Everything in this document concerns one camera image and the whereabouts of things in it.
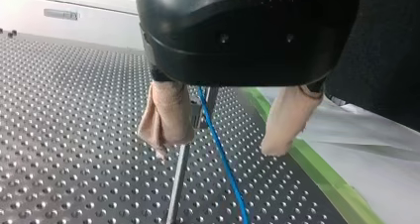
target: dark background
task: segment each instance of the dark background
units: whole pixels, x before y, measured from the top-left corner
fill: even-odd
[[[361,0],[327,94],[420,131],[420,0]]]

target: green tape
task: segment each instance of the green tape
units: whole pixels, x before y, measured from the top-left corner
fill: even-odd
[[[265,97],[256,88],[244,88],[243,91],[266,121],[270,105]],[[305,141],[296,139],[289,153],[348,223],[383,223],[365,200]]]

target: blue cable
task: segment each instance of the blue cable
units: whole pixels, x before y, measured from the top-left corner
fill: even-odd
[[[241,191],[238,188],[238,184],[236,182],[234,174],[232,173],[232,170],[229,167],[229,162],[228,162],[228,159],[226,158],[225,151],[223,150],[222,143],[220,142],[219,136],[217,136],[217,132],[214,129],[213,123],[209,115],[209,110],[207,108],[206,99],[204,98],[204,93],[201,87],[198,87],[198,95],[200,96],[201,104],[203,105],[203,110],[204,110],[204,115],[206,117],[207,125],[213,136],[214,142],[216,143],[216,147],[217,147],[217,150],[219,151],[220,158],[222,159],[223,167],[225,168],[225,172],[228,175],[232,189],[234,189],[235,197],[239,202],[239,207],[241,208],[241,214],[242,214],[242,223],[249,224],[250,219],[248,218],[247,206],[245,204],[244,198],[242,197]]]

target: black plastic cover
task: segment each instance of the black plastic cover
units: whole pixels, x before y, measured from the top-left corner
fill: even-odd
[[[296,85],[336,66],[359,0],[137,0],[150,61],[197,85]]]

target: screw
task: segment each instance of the screw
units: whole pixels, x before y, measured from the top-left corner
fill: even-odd
[[[220,36],[220,42],[221,42],[222,44],[226,44],[226,43],[228,43],[228,41],[229,41],[229,35],[227,35],[227,34],[222,34],[222,35]]]
[[[288,43],[291,43],[291,41],[293,41],[293,39],[294,39],[293,34],[288,34],[288,35],[287,35],[287,42],[288,42]]]

